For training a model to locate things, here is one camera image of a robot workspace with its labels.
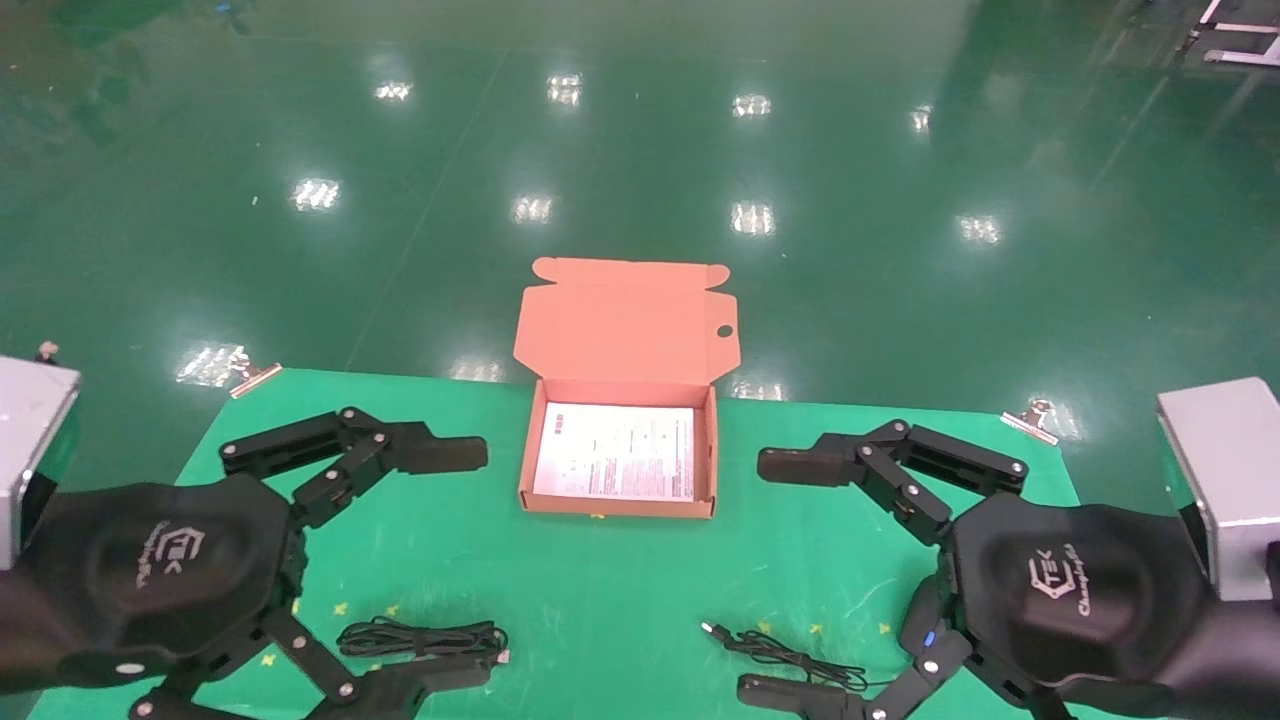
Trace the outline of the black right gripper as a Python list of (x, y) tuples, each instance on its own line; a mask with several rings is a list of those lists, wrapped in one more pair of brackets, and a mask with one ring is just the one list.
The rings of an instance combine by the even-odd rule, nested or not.
[[(810, 448), (764, 447), (756, 473), (856, 487), (922, 544), (941, 544), (940, 594), (972, 643), (970, 669), (1012, 705), (1277, 716), (1277, 610), (1221, 600), (1175, 518), (1032, 503), (1016, 496), (1023, 460), (905, 420), (823, 433)], [(954, 523), (919, 477), (989, 498)]]

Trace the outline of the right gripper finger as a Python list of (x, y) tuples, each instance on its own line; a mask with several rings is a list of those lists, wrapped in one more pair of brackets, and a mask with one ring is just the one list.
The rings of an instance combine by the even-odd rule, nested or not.
[(740, 632), (740, 655), (755, 664), (796, 669), (804, 678), (742, 674), (737, 697), (745, 705), (800, 719), (909, 719), (970, 659), (969, 614), (957, 587), (923, 582), (899, 633), (910, 662), (895, 678), (881, 682), (869, 680), (861, 666), (818, 659), (764, 632)]

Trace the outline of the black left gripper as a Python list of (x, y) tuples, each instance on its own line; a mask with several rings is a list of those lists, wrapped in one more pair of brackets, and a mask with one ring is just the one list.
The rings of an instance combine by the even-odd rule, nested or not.
[[(58, 492), (13, 568), (3, 573), (3, 693), (113, 688), (178, 667), (230, 671), (265, 642), (262, 618), (291, 606), (306, 566), (305, 534), (393, 471), (476, 471), (479, 436), (439, 437), (424, 421), (381, 421), (343, 407), (223, 445), (227, 475), (260, 480), (316, 462), (291, 506), (250, 477), (206, 486), (138, 483)], [(375, 616), (347, 626), (338, 650), (381, 664), (356, 676), (292, 615), (285, 656), (323, 693), (310, 719), (413, 719), (431, 694), (486, 684), (500, 628), (413, 626)]]

